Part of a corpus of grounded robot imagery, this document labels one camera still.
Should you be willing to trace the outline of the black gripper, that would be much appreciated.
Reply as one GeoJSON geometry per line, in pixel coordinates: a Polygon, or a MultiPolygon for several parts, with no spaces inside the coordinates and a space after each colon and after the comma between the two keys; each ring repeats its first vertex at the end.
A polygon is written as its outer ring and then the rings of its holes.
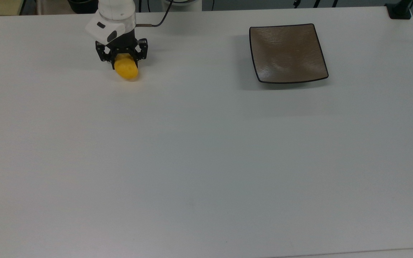
{"type": "Polygon", "coordinates": [[[136,65],[139,65],[140,60],[147,59],[148,52],[148,40],[147,39],[136,39],[135,31],[132,30],[126,34],[113,39],[107,45],[100,42],[95,42],[95,49],[102,62],[108,62],[112,69],[115,69],[115,59],[117,49],[120,53],[131,53],[134,54],[134,60],[136,65]]]}

